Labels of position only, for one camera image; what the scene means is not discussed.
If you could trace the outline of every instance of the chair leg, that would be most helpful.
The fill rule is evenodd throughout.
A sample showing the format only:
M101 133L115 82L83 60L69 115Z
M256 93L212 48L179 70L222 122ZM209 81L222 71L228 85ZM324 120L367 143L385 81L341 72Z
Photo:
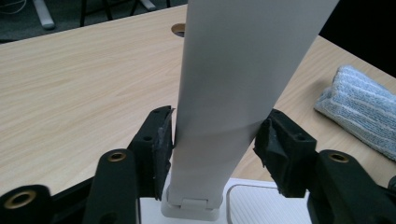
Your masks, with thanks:
M105 8L107 19L112 21L113 20L113 16L111 15L110 6L108 5L107 0L102 0L102 4L103 4L103 7Z
M137 5L139 4L139 0L134 0L134 5L132 6L131 14L130 16L134 15L134 12L136 11Z
M87 0L81 0L81 16L79 17L79 26L80 27L84 26L86 13L87 13Z

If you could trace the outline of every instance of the white tube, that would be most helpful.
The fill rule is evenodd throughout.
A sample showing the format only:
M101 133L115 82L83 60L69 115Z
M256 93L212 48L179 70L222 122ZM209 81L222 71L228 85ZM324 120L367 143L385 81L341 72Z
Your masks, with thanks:
M217 218L233 169L337 0L190 0L163 213Z

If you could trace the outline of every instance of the gray cloth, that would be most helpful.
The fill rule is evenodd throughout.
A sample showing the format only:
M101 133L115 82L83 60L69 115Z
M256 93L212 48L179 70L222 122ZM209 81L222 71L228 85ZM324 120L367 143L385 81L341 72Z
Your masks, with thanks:
M361 71L339 67L314 108L396 161L396 96Z

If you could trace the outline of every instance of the wooden table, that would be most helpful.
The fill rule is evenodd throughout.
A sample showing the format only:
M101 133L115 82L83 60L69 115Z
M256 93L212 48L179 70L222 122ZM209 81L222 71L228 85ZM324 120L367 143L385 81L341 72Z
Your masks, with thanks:
M41 184L55 194L93 176L101 155L127 147L149 111L177 107L186 6L0 46L0 194ZM313 105L336 69L352 64L396 92L395 78L318 37L276 108L354 156L386 186L396 163ZM251 148L233 177L271 180Z

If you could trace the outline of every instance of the light wood desk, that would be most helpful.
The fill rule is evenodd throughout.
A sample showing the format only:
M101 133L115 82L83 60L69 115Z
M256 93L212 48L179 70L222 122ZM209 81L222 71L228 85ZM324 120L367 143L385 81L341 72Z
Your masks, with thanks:
M127 147L149 111L177 107L185 21L173 7L0 46L0 194L41 184L55 194ZM396 80L318 37L276 104L318 139L358 159L386 186L396 163L315 112L338 66L350 63L396 92ZM233 177L271 180L251 148Z

